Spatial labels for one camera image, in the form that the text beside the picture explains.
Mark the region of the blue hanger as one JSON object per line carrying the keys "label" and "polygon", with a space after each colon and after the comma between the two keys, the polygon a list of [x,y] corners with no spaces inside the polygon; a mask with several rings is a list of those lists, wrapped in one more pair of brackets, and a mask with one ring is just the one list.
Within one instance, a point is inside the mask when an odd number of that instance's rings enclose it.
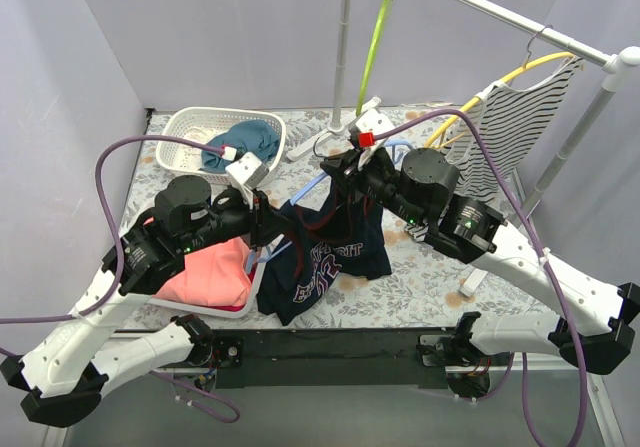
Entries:
{"label": "blue hanger", "polygon": [[[409,141],[404,139],[389,140],[386,142],[385,147],[391,149],[391,159],[395,165],[397,165],[404,157],[403,154],[396,153],[396,149],[398,147],[405,147],[409,151],[414,149],[414,146]],[[291,205],[296,205],[300,200],[302,200],[306,195],[308,195],[316,186],[318,186],[327,177],[328,177],[328,174],[325,172],[314,177],[289,200],[289,203]],[[267,263],[269,260],[277,257],[283,251],[288,249],[290,245],[291,245],[291,242],[287,241],[282,247],[276,248],[274,251],[271,250],[270,245],[267,245],[264,248],[264,250],[266,251],[265,256],[259,256],[259,252],[257,250],[250,250],[244,265],[245,273],[249,275],[254,270],[254,267],[257,264]]]}

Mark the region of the navy tank top red trim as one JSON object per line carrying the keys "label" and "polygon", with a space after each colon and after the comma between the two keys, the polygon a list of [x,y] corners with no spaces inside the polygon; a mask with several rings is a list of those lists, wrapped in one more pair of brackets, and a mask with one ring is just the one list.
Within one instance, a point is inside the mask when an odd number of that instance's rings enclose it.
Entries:
{"label": "navy tank top red trim", "polygon": [[292,228],[266,262],[256,301],[282,325],[313,307],[341,274],[376,280],[392,273],[383,208],[374,200],[347,198],[331,183],[320,209],[286,202],[280,213]]}

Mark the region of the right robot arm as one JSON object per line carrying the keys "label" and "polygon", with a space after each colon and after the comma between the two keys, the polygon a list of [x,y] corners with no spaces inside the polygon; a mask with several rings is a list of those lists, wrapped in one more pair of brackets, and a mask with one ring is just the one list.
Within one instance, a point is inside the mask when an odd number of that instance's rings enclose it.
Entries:
{"label": "right robot arm", "polygon": [[629,356],[637,285],[607,284],[552,254],[538,254],[498,211],[455,193],[459,171],[435,150],[414,149],[399,167],[384,149],[366,162],[362,155],[350,149],[325,158],[321,168],[348,199],[366,197],[407,224],[425,227],[424,241],[435,251],[506,280],[549,309],[499,318],[467,313],[432,347],[434,354],[471,365],[502,353],[539,353],[598,375]]}

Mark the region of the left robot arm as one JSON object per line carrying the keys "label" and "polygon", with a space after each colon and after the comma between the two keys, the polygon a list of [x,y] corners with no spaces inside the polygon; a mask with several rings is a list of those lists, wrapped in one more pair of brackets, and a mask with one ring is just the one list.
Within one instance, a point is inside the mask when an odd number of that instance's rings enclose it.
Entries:
{"label": "left robot arm", "polygon": [[187,255],[232,239],[264,247],[289,231],[291,221],[266,194],[234,187],[217,197],[188,175],[172,180],[105,255],[70,319],[37,347],[10,355],[1,374],[24,391],[21,408],[31,422],[69,427],[86,418],[110,392],[169,364],[205,365],[216,340],[194,314],[119,348],[105,343],[121,324],[185,268]]}

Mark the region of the yellow hanger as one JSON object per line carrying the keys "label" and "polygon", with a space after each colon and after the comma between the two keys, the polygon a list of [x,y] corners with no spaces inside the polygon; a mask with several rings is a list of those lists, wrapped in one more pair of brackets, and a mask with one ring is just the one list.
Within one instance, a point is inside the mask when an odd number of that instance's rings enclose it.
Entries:
{"label": "yellow hanger", "polygon": [[[551,53],[551,54],[547,54],[541,57],[538,57],[536,59],[531,59],[532,56],[532,43],[534,40],[536,40],[537,38],[541,37],[542,34],[547,30],[551,30],[553,28],[553,26],[551,24],[545,25],[543,26],[538,32],[536,32],[531,39],[528,41],[527,45],[526,45],[526,55],[521,63],[521,65],[516,68],[515,70],[505,74],[503,77],[501,77],[500,79],[498,79],[498,82],[504,83],[505,85],[510,85],[512,83],[512,81],[520,76],[521,74],[534,69],[540,65],[552,62],[552,61],[556,61],[556,60],[560,60],[560,59],[565,59],[565,58],[574,58],[575,54],[568,52],[568,51],[560,51],[560,52],[555,52],[555,53]],[[464,134],[458,134],[457,136],[455,136],[452,140],[446,141],[445,140],[445,134],[448,131],[448,129],[459,119],[458,116],[456,115],[452,115],[450,116],[447,120],[444,121],[444,123],[438,127],[435,132],[429,137],[429,139],[425,142],[424,146],[427,148],[435,148],[436,150],[443,148],[444,146],[449,145],[450,143],[452,143],[453,141],[461,138],[464,136]]]}

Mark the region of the striped tank top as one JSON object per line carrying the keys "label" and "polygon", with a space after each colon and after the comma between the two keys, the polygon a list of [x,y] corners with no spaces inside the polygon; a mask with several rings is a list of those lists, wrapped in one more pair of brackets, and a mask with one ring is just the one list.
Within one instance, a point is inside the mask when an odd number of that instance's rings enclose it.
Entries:
{"label": "striped tank top", "polygon": [[[510,82],[547,64],[557,68],[527,88]],[[559,110],[584,61],[568,52],[550,54],[489,84],[460,108],[473,122],[501,177],[508,179]],[[490,203],[501,192],[496,177],[464,120],[448,117],[426,142],[459,170],[455,193]]]}

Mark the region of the green hanger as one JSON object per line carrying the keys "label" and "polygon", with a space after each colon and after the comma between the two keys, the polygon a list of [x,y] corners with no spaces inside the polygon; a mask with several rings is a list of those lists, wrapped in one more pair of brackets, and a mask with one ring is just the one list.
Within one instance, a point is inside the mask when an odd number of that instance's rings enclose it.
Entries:
{"label": "green hanger", "polygon": [[377,53],[381,43],[381,37],[384,32],[386,21],[391,11],[392,3],[393,3],[393,0],[382,0],[378,14],[377,14],[376,22],[372,32],[371,41],[370,41],[370,45],[369,45],[369,49],[368,49],[368,53],[365,61],[365,66],[364,66],[362,77],[361,77],[360,88],[359,88],[356,110],[355,110],[356,116],[361,115],[364,109],[365,97],[368,91],[371,73],[377,57]]}

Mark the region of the white cloth in basket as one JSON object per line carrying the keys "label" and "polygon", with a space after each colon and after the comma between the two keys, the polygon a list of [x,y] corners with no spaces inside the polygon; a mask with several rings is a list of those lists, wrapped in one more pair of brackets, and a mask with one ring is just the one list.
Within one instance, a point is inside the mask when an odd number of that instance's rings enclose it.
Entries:
{"label": "white cloth in basket", "polygon": [[[211,130],[204,127],[193,126],[190,127],[184,135],[186,140],[206,145],[208,144],[216,134]],[[185,146],[184,147],[184,155],[187,158],[195,159],[196,161],[201,161],[202,150],[196,147]]]}

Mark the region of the pink cloth in basket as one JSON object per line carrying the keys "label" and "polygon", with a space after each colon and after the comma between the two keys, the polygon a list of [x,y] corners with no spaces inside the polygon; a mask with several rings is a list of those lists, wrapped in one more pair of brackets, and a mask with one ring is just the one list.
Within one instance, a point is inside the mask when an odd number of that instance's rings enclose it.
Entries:
{"label": "pink cloth in basket", "polygon": [[251,278],[244,271],[249,248],[241,238],[189,253],[185,268],[168,280],[156,299],[238,311],[247,303]]}

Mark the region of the teal cloth in basket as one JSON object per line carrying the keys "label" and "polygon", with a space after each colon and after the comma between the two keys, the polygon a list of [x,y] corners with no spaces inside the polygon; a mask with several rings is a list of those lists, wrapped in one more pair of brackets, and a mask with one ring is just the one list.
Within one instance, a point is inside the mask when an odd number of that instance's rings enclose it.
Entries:
{"label": "teal cloth in basket", "polygon": [[203,151],[201,169],[205,172],[224,173],[225,168],[247,152],[252,152],[263,163],[270,162],[277,154],[280,136],[264,120],[247,120],[236,123],[228,131],[213,137],[207,145],[214,148],[233,148],[232,156]]}

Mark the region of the white plastic basket front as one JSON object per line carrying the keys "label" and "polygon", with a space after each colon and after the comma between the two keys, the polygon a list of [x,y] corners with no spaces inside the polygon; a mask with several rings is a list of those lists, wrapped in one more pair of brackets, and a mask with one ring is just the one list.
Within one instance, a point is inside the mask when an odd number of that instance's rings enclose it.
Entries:
{"label": "white plastic basket front", "polygon": [[149,303],[235,319],[254,303],[264,265],[240,238],[191,252],[185,268],[167,281]]}

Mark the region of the floral table mat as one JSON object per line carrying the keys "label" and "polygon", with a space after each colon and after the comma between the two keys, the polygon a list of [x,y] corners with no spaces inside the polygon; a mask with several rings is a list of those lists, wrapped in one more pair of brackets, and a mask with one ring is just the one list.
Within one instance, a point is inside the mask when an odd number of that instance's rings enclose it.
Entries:
{"label": "floral table mat", "polygon": [[[281,110],[287,129],[285,154],[323,130],[330,121],[330,109]],[[393,139],[405,139],[414,146],[423,145],[444,119],[425,121]],[[156,161],[157,142],[132,144],[119,148],[104,163],[102,176],[105,195],[107,173],[115,173],[116,154],[133,147],[138,153],[136,166],[121,216],[120,232],[125,232],[139,213],[150,206],[152,198],[177,174],[164,169]],[[320,173],[320,159],[311,154],[296,162],[286,159],[265,185],[269,200],[280,206],[293,197]],[[466,298],[458,289],[473,268],[448,259],[427,244],[419,244],[405,230],[405,224],[385,212],[383,234],[392,274],[377,280],[340,275],[310,310],[296,317],[287,328],[398,328],[446,327],[456,324],[466,311],[480,311],[489,316],[534,315],[548,311],[543,304],[525,292],[494,275],[487,275],[475,294]],[[171,317],[187,313],[147,303],[133,312],[121,330],[159,330]],[[213,329],[280,329],[274,315],[259,313],[254,304],[242,317],[222,318],[197,314]]]}

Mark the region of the white clothes rack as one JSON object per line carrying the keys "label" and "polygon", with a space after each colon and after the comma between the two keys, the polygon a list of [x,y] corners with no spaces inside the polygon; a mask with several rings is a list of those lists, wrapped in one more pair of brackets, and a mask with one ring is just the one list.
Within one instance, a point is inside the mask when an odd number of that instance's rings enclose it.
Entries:
{"label": "white clothes rack", "polygon": [[[553,29],[551,26],[545,26],[489,0],[456,1],[490,15],[523,32],[530,33],[534,39],[538,38],[550,45],[575,54],[584,60],[601,67],[606,73],[606,77],[602,82],[599,92],[577,122],[567,140],[555,154],[555,157],[546,167],[543,174],[536,182],[532,192],[525,197],[523,209],[526,214],[530,215],[539,204],[544,192],[555,180],[570,155],[613,98],[614,94],[621,88],[632,70],[639,66],[639,48],[637,46],[629,46],[615,55],[609,55],[573,39]],[[320,130],[319,133],[311,136],[298,146],[291,149],[286,154],[287,159],[291,162],[301,159],[313,150],[314,147],[327,141],[331,135],[338,136],[342,134],[348,123],[355,118],[353,113],[348,113],[346,115],[341,114],[350,7],[351,0],[341,0],[338,49],[333,89],[333,111],[330,124],[328,127]]]}

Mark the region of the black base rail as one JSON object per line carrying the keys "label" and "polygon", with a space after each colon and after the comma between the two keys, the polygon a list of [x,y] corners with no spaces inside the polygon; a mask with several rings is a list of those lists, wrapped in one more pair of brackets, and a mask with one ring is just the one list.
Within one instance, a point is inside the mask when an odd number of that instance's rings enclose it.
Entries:
{"label": "black base rail", "polygon": [[508,356],[464,366],[445,354],[450,328],[216,330],[213,352],[184,373],[215,370],[216,387],[416,386],[482,396]]}

